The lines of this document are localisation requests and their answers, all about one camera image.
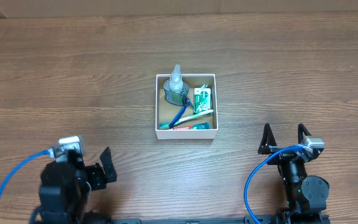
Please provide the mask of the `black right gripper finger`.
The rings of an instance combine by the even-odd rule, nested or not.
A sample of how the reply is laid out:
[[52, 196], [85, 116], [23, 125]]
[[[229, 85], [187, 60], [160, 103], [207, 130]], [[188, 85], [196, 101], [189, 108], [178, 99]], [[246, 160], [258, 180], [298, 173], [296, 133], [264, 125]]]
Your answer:
[[305, 136], [310, 136], [310, 132], [307, 130], [303, 123], [298, 125], [298, 142], [302, 142]]
[[268, 123], [264, 126], [262, 140], [258, 149], [258, 154], [273, 154], [278, 151], [272, 129]]

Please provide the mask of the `teal white small tube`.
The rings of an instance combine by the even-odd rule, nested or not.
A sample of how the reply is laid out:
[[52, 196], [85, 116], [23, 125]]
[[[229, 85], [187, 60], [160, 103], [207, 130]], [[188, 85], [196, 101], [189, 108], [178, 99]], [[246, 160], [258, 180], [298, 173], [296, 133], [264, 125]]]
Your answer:
[[199, 123], [189, 126], [179, 126], [172, 128], [173, 130], [188, 130], [188, 129], [211, 129], [209, 123]]

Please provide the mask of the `green toothbrush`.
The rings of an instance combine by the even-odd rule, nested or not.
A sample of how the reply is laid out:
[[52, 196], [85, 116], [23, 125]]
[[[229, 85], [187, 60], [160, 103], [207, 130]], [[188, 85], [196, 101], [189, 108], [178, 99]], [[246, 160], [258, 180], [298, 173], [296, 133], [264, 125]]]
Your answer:
[[[190, 121], [190, 120], [193, 120], [193, 119], [196, 119], [196, 118], [199, 118], [199, 117], [202, 117], [202, 116], [205, 116], [205, 115], [209, 115], [209, 114], [212, 114], [214, 112], [214, 110], [206, 110], [206, 111], [202, 111], [200, 113], [196, 113], [196, 114], [193, 114], [191, 116], [187, 116], [187, 117], [184, 117], [184, 118], [180, 118], [180, 120], [178, 122], [175, 123], [175, 126], [181, 124], [181, 123], [184, 123], [184, 122], [187, 122], [187, 121]], [[169, 124], [170, 122], [166, 122], [166, 123], [160, 123], [159, 124], [159, 128], [160, 129], [169, 129]]]

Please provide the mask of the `green white small packet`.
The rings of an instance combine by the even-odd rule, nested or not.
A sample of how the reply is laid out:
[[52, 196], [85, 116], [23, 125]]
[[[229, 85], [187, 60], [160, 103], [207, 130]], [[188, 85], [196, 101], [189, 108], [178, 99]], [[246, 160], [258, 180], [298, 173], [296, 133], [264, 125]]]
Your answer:
[[211, 110], [211, 102], [211, 89], [208, 87], [208, 85], [203, 85], [194, 89], [194, 113]]

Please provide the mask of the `blue disposable razor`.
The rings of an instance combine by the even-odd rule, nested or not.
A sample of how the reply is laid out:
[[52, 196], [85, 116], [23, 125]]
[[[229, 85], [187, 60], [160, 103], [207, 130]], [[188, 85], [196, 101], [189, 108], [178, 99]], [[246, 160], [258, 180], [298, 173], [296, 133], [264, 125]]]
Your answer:
[[175, 123], [180, 120], [180, 118], [183, 116], [184, 112], [186, 111], [187, 107], [192, 107], [193, 104], [189, 98], [186, 99], [185, 104], [183, 105], [182, 109], [177, 113], [177, 115], [172, 119], [172, 121], [169, 124], [169, 128], [172, 129], [175, 126]]

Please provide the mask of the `clear purple liquid bottle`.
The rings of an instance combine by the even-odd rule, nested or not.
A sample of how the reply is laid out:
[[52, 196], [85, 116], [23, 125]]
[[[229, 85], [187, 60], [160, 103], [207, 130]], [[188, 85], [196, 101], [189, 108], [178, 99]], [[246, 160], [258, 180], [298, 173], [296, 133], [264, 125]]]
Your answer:
[[181, 66], [175, 65], [168, 80], [163, 84], [165, 99], [176, 106], [183, 106], [188, 98], [189, 86], [183, 81]]

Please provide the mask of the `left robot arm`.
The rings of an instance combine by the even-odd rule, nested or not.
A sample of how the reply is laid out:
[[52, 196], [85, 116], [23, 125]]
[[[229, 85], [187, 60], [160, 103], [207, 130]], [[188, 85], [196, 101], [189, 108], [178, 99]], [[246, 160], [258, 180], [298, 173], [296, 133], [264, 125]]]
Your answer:
[[92, 191], [117, 181], [110, 148], [101, 153], [100, 163], [90, 166], [85, 165], [79, 150], [55, 147], [52, 152], [55, 160], [40, 175], [40, 205], [29, 223], [112, 223], [110, 215], [86, 211]]

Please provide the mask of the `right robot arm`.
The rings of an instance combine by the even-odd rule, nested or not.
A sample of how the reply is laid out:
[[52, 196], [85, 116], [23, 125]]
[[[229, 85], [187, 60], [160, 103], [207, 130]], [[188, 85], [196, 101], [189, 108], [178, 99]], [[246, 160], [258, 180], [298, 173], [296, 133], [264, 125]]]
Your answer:
[[318, 158], [324, 150], [324, 141], [313, 137], [303, 124], [298, 125], [298, 144], [302, 151], [285, 151], [267, 164], [278, 167], [283, 179], [287, 207], [279, 208], [275, 215], [259, 218], [262, 223], [278, 224], [330, 224], [323, 215], [329, 195], [329, 183], [323, 178], [308, 175], [305, 164]]

